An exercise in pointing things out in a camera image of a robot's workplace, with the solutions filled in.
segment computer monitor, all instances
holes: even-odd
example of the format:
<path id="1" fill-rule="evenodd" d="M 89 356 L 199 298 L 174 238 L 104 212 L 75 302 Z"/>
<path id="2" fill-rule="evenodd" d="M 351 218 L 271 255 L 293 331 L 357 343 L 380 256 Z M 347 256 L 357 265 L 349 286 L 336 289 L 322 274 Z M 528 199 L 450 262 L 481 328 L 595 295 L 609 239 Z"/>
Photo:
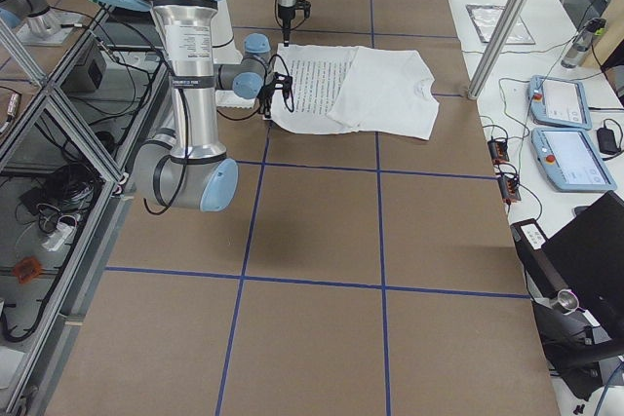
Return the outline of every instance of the computer monitor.
<path id="1" fill-rule="evenodd" d="M 612 191 L 542 250 L 611 339 L 624 340 L 624 201 Z"/>

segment floor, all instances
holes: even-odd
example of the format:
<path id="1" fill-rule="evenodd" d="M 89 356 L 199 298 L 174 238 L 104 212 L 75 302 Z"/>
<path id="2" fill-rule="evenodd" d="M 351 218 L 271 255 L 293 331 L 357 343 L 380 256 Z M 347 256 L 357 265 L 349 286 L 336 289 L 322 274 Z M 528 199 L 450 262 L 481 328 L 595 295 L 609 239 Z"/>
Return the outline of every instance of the floor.
<path id="1" fill-rule="evenodd" d="M 220 120 L 235 201 L 133 203 L 48 416 L 559 414 L 446 0 L 311 1 L 299 44 L 420 51 L 431 141 Z"/>

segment tablet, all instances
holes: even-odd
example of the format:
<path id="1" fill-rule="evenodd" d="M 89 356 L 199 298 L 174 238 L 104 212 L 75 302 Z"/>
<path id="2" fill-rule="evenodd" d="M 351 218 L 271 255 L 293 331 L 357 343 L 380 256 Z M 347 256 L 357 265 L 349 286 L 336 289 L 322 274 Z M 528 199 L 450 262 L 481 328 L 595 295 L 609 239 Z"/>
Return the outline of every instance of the tablet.
<path id="1" fill-rule="evenodd" d="M 534 129 L 531 142 L 548 180 L 562 192 L 606 192 L 617 185 L 581 129 Z"/>
<path id="2" fill-rule="evenodd" d="M 528 84 L 530 112 L 547 126 L 592 128 L 583 84 L 574 80 L 535 75 Z"/>

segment white desk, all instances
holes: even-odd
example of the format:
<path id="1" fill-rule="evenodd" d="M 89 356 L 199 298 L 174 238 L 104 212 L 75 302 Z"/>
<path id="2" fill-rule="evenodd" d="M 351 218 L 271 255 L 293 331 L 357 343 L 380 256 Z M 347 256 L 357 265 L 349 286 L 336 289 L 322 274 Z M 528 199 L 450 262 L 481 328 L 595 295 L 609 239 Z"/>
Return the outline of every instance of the white desk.
<path id="1" fill-rule="evenodd" d="M 449 0 L 457 33 L 464 51 L 464 59 L 468 73 L 472 76 L 481 60 L 485 45 L 481 43 L 475 27 L 468 16 L 467 4 L 479 5 L 505 5 L 507 0 Z M 555 45 L 562 44 L 574 36 L 576 26 L 568 18 L 566 11 L 559 0 L 527 0 L 521 18 L 535 39 L 532 46 L 507 46 L 504 51 L 546 51 Z M 503 101 L 500 95 L 498 81 L 500 78 L 513 78 L 515 80 L 528 80 L 533 75 L 549 75 L 555 78 L 579 79 L 597 73 L 597 70 L 577 67 L 572 70 L 560 66 L 562 54 L 567 46 L 559 46 L 547 53 L 532 54 L 503 54 L 494 66 L 493 72 L 487 80 L 483 92 L 479 96 L 479 110 L 482 116 L 490 117 L 493 122 L 505 128 L 510 135 L 522 135 L 523 128 L 513 120 L 505 116 Z M 592 107 L 617 107 L 621 108 L 612 88 L 603 75 L 583 80 L 585 92 Z M 507 112 L 524 122 L 527 117 L 527 84 L 511 81 L 503 81 L 502 87 L 507 100 Z M 593 129 L 589 132 L 596 142 L 594 129 L 602 125 L 603 119 L 612 118 L 624 125 L 624 113 L 592 112 Z M 526 123 L 530 129 L 543 127 L 535 125 L 529 118 Z M 496 131 L 494 136 L 502 136 L 501 131 Z M 548 236 L 552 236 L 566 225 L 573 217 L 572 209 L 576 206 L 591 205 L 601 194 L 576 194 L 557 192 L 544 175 L 539 171 L 535 157 L 532 154 L 530 137 L 525 139 L 522 145 L 518 139 L 509 142 L 509 155 L 511 163 L 521 166 L 521 182 L 535 192 L 543 204 L 543 214 L 539 219 Z M 619 188 L 618 195 L 624 196 L 624 156 L 606 163 L 609 171 L 615 177 Z M 511 206 L 509 222 L 513 223 L 523 219 L 537 216 L 539 213 L 538 203 L 521 188 L 522 201 Z M 563 415 L 571 414 L 576 404 L 580 404 L 566 385 L 559 379 L 554 379 L 553 385 L 558 394 L 558 403 Z M 587 403 L 585 414 L 593 414 L 598 397 L 602 390 L 594 392 L 591 400 Z M 612 388 L 608 391 L 600 416 L 621 416 L 624 407 L 624 389 Z"/>

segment sticker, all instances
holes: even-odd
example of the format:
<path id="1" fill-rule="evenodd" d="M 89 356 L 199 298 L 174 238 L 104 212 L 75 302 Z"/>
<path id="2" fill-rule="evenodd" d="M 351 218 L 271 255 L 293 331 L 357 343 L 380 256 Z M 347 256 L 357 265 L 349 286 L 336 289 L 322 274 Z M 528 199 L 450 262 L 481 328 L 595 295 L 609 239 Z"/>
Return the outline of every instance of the sticker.
<path id="1" fill-rule="evenodd" d="M 169 60 L 212 60 L 211 29 L 191 24 L 166 24 Z"/>
<path id="2" fill-rule="evenodd" d="M 535 249 L 541 249 L 542 245 L 546 242 L 542 233 L 537 229 L 537 226 L 534 224 L 526 224 L 521 226 L 523 233 L 525 233 L 526 238 L 530 242 L 531 246 Z"/>

